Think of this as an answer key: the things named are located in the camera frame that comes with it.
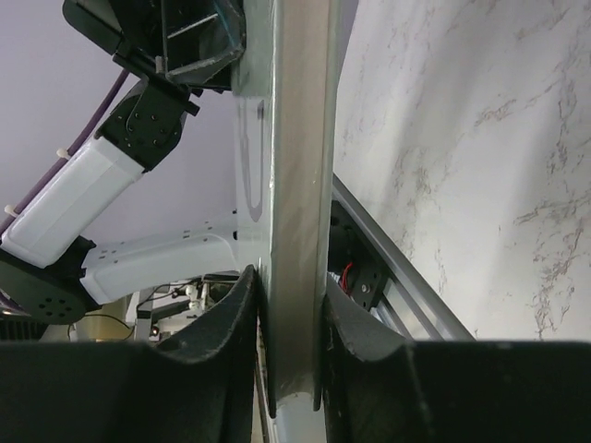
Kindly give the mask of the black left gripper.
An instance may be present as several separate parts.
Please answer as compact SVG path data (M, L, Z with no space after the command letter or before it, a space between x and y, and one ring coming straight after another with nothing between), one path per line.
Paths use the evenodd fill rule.
M245 51L242 1L65 1L66 23L143 81L168 94L230 89L230 74Z

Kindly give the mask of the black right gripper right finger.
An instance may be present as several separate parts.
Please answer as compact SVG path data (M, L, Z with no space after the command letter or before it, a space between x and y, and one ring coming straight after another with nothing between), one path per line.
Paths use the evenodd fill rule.
M330 442L586 442L590 347L411 341L334 281L323 302Z

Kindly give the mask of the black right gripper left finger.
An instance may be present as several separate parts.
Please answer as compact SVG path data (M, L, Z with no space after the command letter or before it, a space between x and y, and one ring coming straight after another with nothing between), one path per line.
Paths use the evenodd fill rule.
M258 274L158 345L14 342L1 348L5 442L247 442Z

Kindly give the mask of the pale green thin book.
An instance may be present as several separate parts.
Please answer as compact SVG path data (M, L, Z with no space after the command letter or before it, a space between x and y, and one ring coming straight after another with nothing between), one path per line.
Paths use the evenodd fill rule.
M238 259L257 268L259 371L275 442L326 438L326 293L341 5L247 1L235 66Z

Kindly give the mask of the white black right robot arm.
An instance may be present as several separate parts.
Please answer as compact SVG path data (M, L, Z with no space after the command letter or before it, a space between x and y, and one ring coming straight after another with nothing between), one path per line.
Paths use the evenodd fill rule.
M583 342L410 341L368 308L384 262L339 205L322 306L321 390L330 442L586 442ZM247 442L259 282L247 269L203 317L158 346L1 348L5 442Z

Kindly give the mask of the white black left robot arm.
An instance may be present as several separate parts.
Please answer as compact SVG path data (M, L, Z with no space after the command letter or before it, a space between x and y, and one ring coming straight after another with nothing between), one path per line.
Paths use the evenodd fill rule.
M133 292L124 279L101 286L101 271L168 261L182 278L187 248L100 249L83 231L178 145L193 98L230 89L246 48L240 1L66 1L66 22L106 51L137 84L113 85L75 142L1 225L1 290L27 316L67 325Z

